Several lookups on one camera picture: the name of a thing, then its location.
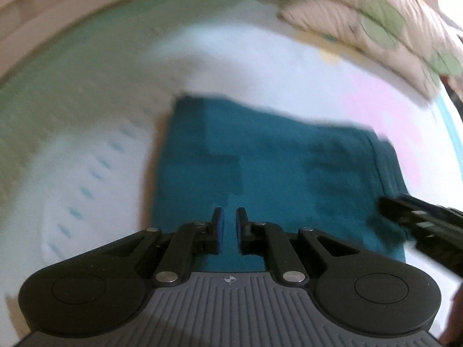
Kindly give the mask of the leaf print folded quilt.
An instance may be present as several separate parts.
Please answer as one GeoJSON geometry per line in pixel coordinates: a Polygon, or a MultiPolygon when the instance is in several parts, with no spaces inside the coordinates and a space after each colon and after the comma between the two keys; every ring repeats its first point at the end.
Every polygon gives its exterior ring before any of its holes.
{"type": "Polygon", "coordinates": [[[281,16],[358,49],[428,100],[442,77],[462,76],[462,40],[423,0],[290,0],[281,16]]]}

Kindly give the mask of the pale patterned bed sheet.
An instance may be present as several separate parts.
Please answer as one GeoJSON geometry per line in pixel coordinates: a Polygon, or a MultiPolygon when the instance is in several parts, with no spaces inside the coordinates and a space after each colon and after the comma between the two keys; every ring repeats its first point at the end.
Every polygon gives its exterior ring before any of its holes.
{"type": "Polygon", "coordinates": [[[73,28],[1,86],[1,344],[28,333],[35,271],[151,224],[176,102],[227,99],[370,130],[409,193],[462,207],[462,123],[351,48],[296,32],[277,0],[134,0],[73,28]]]}

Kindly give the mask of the teal pants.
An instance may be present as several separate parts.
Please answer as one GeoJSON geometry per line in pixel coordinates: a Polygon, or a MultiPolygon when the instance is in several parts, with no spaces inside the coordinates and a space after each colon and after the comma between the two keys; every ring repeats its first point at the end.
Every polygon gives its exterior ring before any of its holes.
{"type": "Polygon", "coordinates": [[[391,143],[348,126],[308,125],[227,99],[176,102],[156,172],[151,223],[165,233],[225,213],[222,252],[199,259],[209,272],[261,271],[238,251],[236,211],[285,231],[322,230],[404,260],[407,234],[377,212],[377,199],[407,187],[391,143]]]}

